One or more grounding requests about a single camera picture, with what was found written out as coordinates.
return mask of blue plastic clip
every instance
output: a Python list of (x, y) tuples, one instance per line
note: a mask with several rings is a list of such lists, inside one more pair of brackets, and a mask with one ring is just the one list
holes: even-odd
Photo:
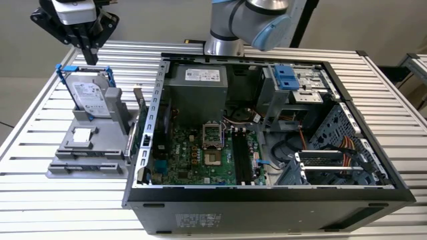
[(292, 66), (276, 65), (274, 76), (282, 90), (301, 89), (301, 83), (296, 77), (294, 68)]
[(71, 99), (73, 99), (74, 104), (75, 104), (75, 109), (81, 110), (79, 105), (78, 105), (78, 102), (77, 102), (77, 99), (75, 99), (75, 97), (74, 97), (74, 95), (73, 95), (73, 91), (70, 90), (70, 87), (69, 87), (69, 84), (67, 84), (67, 81), (66, 81), (66, 78), (65, 78), (65, 75), (63, 75), (62, 67), (63, 67), (62, 64), (57, 64), (57, 74), (58, 74), (58, 77), (59, 77), (59, 79), (61, 79), (62, 84), (66, 85), (66, 88), (67, 88), (69, 93), (70, 93), (70, 95), (71, 95)]
[(110, 87), (115, 88), (117, 87), (117, 81), (115, 81), (115, 76), (114, 76), (114, 70), (110, 68), (110, 66), (107, 66), (105, 71), (109, 74)]
[(268, 161), (268, 160), (257, 159), (256, 161), (257, 161), (258, 164), (268, 164), (268, 165), (270, 165), (270, 161)]

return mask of barcode label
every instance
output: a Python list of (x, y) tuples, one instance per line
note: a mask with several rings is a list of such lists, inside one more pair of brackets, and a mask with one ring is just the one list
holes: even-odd
[(187, 69), (186, 70), (186, 80), (187, 81), (221, 82), (221, 70)]

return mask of label sticker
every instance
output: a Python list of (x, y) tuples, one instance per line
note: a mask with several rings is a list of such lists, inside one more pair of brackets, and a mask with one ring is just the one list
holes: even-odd
[(218, 228), (222, 221), (222, 213), (185, 213), (175, 214), (179, 228)]
[(105, 96), (101, 87), (94, 83), (74, 82), (73, 87), (81, 105), (94, 117), (110, 117)]
[(187, 69), (186, 70), (186, 80), (187, 81), (221, 82), (221, 70)]
[(262, 119), (262, 116), (260, 114), (257, 114), (256, 117), (254, 117), (254, 122), (260, 123), (261, 119)]

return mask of metal slat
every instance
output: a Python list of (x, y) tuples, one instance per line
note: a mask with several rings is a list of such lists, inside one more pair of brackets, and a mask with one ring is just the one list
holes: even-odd
[(418, 159), (410, 158), (401, 158), (393, 160), (392, 162), (398, 171), (404, 174), (427, 174), (427, 161), (420, 161)]
[(121, 201), (0, 201), (0, 211), (123, 209)]
[(37, 116), (37, 119), (43, 120), (74, 120), (74, 118), (74, 112), (70, 110), (42, 110)]
[(372, 70), (369, 66), (357, 64), (332, 64), (332, 66), (336, 70)]
[(336, 73), (338, 77), (345, 77), (345, 76), (362, 76), (362, 77), (376, 77), (376, 74), (373, 73), (372, 70), (336, 70)]
[(385, 147), (385, 151), (389, 157), (394, 160), (427, 160), (427, 148)]
[(420, 126), (402, 126), (402, 125), (370, 125), (373, 131), (422, 131)]
[(373, 98), (373, 99), (393, 99), (396, 100), (396, 96), (392, 94), (378, 94), (378, 92), (372, 92), (372, 93), (352, 93), (350, 95), (353, 98)]
[(360, 106), (361, 111), (377, 111), (377, 112), (409, 112), (404, 107), (376, 107), (376, 106)]
[(2, 175), (0, 184), (5, 183), (126, 183), (126, 179), (85, 179), (85, 178), (47, 178), (45, 174)]
[(19, 137), (23, 144), (62, 144), (66, 132), (29, 132)]
[(394, 137), (424, 137), (427, 136), (427, 132), (425, 131), (384, 131), (384, 130), (373, 130), (373, 133), (377, 137), (382, 136), (394, 136)]
[(67, 132), (71, 124), (71, 120), (39, 120), (30, 123), (29, 130)]
[(380, 144), (389, 148), (427, 147), (427, 137), (377, 137)]
[(78, 182), (54, 182), (54, 183), (2, 183), (0, 184), (0, 192), (2, 191), (67, 191), (67, 190), (125, 190), (126, 189), (125, 182), (110, 182), (106, 184), (105, 182), (95, 183), (78, 183)]
[(26, 160), (10, 160), (3, 159), (0, 161), (0, 173), (13, 174), (30, 174), (30, 173), (46, 173), (53, 159), (26, 159)]
[(135, 229), (143, 229), (143, 225), (139, 220), (55, 221), (50, 224), (46, 224), (45, 222), (0, 223), (0, 233)]
[(134, 211), (127, 209), (10, 211), (0, 215), (0, 223), (131, 220), (138, 218)]
[(122, 201), (122, 191), (10, 191), (0, 192), (2, 202)]
[(406, 125), (406, 126), (418, 126), (417, 121), (386, 121), (386, 120), (366, 120), (366, 123), (372, 125)]
[(408, 111), (368, 111), (361, 110), (364, 116), (412, 116)]
[(398, 107), (402, 108), (400, 102), (356, 102), (357, 107)]
[(14, 158), (54, 158), (61, 145), (53, 146), (14, 146), (10, 156)]

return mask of aluminum work table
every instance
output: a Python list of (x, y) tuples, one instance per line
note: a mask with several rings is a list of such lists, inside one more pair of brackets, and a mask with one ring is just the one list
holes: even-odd
[[(98, 67), (111, 66), (122, 100), (137, 108), (138, 86), (150, 103), (161, 53), (202, 54), (201, 44), (109, 41)], [(49, 179), (46, 171), (71, 125), (74, 102), (54, 75), (0, 147), (0, 239), (338, 239), (427, 238), (427, 123), (372, 59), (356, 51), (277, 48), (246, 56), (329, 61), (402, 174), (417, 203), (352, 233), (147, 235), (122, 209), (125, 179)], [(63, 65), (86, 66), (70, 51)]]

